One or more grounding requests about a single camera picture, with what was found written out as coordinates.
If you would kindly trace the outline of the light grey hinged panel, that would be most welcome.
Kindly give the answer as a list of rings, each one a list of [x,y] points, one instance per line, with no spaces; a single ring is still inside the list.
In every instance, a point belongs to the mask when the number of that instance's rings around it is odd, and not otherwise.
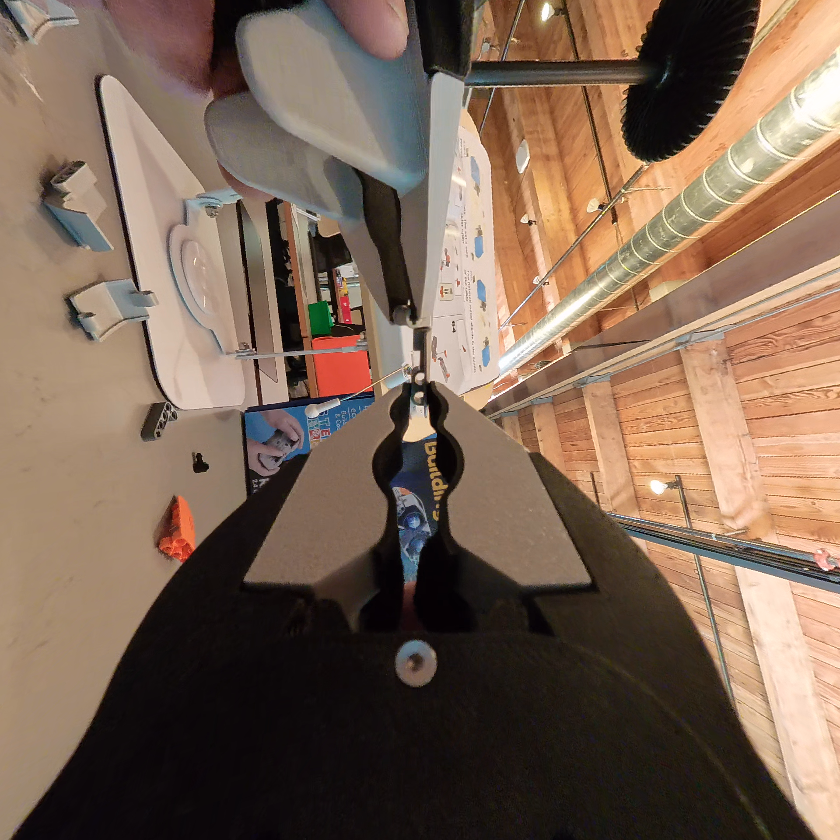
[[[98,343],[123,325],[148,321],[152,308],[159,305],[154,292],[140,289],[132,278],[94,283],[67,301],[78,324]]]

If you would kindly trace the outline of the dark grey angled beam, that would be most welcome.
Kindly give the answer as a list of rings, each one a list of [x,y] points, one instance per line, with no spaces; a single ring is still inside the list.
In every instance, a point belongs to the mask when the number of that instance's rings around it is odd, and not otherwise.
[[[140,431],[142,441],[149,443],[160,439],[167,425],[178,419],[178,412],[169,401],[150,405]]]

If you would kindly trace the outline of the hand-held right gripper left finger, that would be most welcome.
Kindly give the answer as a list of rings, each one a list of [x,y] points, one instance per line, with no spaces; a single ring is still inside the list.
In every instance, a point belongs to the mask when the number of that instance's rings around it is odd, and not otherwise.
[[[244,578],[339,605],[352,629],[384,588],[377,548],[394,508],[390,466],[402,463],[407,387],[390,390],[316,446]]]

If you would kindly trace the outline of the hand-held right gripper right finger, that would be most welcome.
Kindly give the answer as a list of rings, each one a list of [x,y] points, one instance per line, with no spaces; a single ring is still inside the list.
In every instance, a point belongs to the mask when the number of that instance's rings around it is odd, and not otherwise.
[[[530,453],[458,395],[431,384],[439,436],[455,451],[443,538],[457,592],[581,591],[592,578]]]

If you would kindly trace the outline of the instruction booklet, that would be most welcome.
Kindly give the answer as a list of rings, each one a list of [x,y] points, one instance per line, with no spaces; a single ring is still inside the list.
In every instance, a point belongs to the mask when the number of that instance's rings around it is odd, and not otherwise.
[[[501,346],[490,158],[465,112],[451,177],[429,371],[432,381],[464,395],[496,380]]]

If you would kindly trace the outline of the bluish grey curved panel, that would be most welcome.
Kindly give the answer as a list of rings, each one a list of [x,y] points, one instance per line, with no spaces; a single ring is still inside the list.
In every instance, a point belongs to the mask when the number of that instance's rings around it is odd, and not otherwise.
[[[69,162],[49,180],[43,204],[77,246],[107,253],[113,245],[98,224],[107,204],[97,182],[87,162]]]

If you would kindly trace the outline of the orange crate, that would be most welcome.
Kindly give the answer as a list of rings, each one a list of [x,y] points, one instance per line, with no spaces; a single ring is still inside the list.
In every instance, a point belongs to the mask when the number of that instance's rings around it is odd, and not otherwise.
[[[350,348],[351,352],[313,355],[315,379],[320,397],[350,395],[369,391],[372,386],[371,365],[365,350],[356,350],[359,337],[321,337],[312,340],[314,350]]]

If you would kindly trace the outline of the light grey panel piece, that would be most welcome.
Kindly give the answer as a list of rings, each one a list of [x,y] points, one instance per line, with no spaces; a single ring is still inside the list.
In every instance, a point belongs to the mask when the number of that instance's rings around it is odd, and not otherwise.
[[[1,7],[29,44],[37,44],[52,29],[79,25],[75,11],[59,1],[2,1]]]

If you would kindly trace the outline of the person's left hand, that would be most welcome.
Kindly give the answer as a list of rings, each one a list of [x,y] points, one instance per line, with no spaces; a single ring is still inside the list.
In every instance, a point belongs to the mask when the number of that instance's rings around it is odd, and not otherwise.
[[[237,58],[238,22],[249,14],[289,10],[294,1],[105,1],[88,2],[106,12],[122,41],[181,89],[215,98],[245,91]],[[409,25],[404,1],[327,1],[351,38],[384,60],[406,48]]]

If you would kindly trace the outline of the orange wedge panel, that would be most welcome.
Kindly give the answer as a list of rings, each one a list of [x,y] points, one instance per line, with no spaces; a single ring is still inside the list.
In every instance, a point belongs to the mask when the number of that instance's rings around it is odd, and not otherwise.
[[[192,510],[182,496],[174,496],[155,538],[155,547],[170,560],[183,564],[197,546]]]

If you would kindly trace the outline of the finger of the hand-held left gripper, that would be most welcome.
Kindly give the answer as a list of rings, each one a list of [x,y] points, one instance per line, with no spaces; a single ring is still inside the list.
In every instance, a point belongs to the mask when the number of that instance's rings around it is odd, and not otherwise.
[[[360,183],[361,219],[346,221],[342,233],[375,304],[393,324],[414,324],[415,296],[402,242],[402,207],[394,188],[355,171]]]
[[[435,73],[430,81],[426,260],[425,276],[421,283],[422,299],[417,305],[417,324],[420,328],[431,327],[434,315],[465,89],[461,79],[444,72]]]

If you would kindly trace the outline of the silver air duct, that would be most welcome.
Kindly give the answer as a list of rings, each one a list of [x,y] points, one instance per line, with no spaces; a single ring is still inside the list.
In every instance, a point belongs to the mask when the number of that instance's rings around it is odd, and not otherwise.
[[[621,248],[501,357],[521,369],[566,333],[630,291],[709,226],[773,184],[838,134],[839,49],[730,145]]]

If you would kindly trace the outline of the thin black pin grey ball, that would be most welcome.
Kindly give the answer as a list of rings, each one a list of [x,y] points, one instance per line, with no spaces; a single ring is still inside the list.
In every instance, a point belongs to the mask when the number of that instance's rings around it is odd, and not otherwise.
[[[433,320],[431,316],[419,316],[413,323],[413,384],[425,387],[429,382],[432,360]]]

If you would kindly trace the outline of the dark blue robot kit box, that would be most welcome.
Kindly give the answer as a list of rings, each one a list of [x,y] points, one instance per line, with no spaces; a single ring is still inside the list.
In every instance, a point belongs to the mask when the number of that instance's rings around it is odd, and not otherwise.
[[[250,408],[244,414],[248,493],[280,466],[308,455],[373,405],[372,391],[320,401],[297,400]],[[391,480],[404,577],[417,579],[425,543],[436,533],[443,480],[437,468],[437,436],[426,421],[412,421],[402,442],[402,468]]]

